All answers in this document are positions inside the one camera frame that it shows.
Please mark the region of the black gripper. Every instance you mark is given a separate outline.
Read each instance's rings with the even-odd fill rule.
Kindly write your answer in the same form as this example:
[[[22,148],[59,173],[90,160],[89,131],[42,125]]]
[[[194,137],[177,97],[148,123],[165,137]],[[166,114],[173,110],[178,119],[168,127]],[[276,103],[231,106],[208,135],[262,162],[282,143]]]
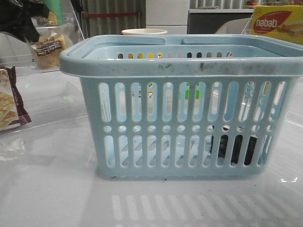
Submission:
[[[33,17],[49,17],[49,8],[42,0],[2,0],[0,2],[0,32],[23,42],[38,42]]]

